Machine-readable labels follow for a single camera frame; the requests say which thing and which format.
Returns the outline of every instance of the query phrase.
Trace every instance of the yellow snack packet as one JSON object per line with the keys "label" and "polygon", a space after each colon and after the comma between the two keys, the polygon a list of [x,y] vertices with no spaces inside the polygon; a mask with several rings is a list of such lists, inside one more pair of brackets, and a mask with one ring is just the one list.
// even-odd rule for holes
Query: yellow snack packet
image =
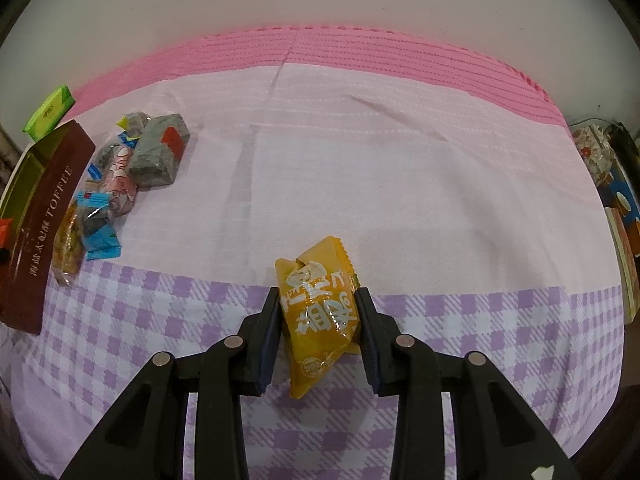
{"label": "yellow snack packet", "polygon": [[84,246],[80,237],[78,204],[72,200],[53,240],[51,269],[61,286],[71,286],[82,266]]}
{"label": "yellow snack packet", "polygon": [[360,323],[360,286],[340,238],[328,236],[295,262],[276,261],[289,348],[291,397],[299,399],[347,350]]}

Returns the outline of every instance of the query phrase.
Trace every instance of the clear plastic wrapper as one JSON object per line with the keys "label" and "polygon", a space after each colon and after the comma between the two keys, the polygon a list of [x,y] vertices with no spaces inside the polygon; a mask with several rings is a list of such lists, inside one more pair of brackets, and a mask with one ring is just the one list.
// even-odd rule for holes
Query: clear plastic wrapper
{"label": "clear plastic wrapper", "polygon": [[328,236],[295,261],[276,261],[289,348],[291,396],[302,397],[348,350],[360,318],[358,278],[339,238]]}
{"label": "clear plastic wrapper", "polygon": [[121,127],[130,140],[139,139],[145,129],[149,116],[144,112],[132,112],[121,118],[117,125]]}
{"label": "clear plastic wrapper", "polygon": [[122,144],[115,146],[111,150],[111,158],[102,178],[100,191],[109,194],[109,210],[113,216],[128,213],[136,201],[138,186],[127,173],[132,156],[133,148]]}
{"label": "clear plastic wrapper", "polygon": [[120,242],[109,219],[110,195],[102,192],[80,192],[78,218],[86,259],[120,256]]}
{"label": "clear plastic wrapper", "polygon": [[591,178],[596,186],[602,184],[611,170],[614,153],[602,129],[597,124],[589,124],[572,133]]}
{"label": "clear plastic wrapper", "polygon": [[121,142],[119,140],[110,140],[95,154],[94,160],[89,164],[88,172],[92,179],[102,180],[104,171],[106,170],[111,157],[113,156],[113,150],[117,148]]}
{"label": "clear plastic wrapper", "polygon": [[53,241],[51,270],[61,286],[71,286],[80,272],[84,247],[80,239],[78,204],[72,200]]}

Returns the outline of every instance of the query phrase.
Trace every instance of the purple checkered tablecloth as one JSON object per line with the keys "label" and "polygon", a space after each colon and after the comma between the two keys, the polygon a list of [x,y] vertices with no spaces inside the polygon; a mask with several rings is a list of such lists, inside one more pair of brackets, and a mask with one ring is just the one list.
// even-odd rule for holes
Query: purple checkered tablecloth
{"label": "purple checkered tablecloth", "polygon": [[[208,348],[259,311],[266,293],[261,286],[87,262],[72,288],[49,283],[41,336],[15,335],[14,352],[52,396],[95,425],[155,352],[183,356]],[[485,352],[568,452],[594,430],[615,394],[623,343],[619,286],[571,295],[551,287],[374,296],[374,302],[436,351]],[[358,356],[344,356],[302,400],[293,400],[281,355],[267,393],[242,400],[251,478],[388,478],[396,402],[373,396]],[[447,475],[454,478],[450,404],[445,407]],[[193,476],[193,423],[192,402],[186,478]]]}

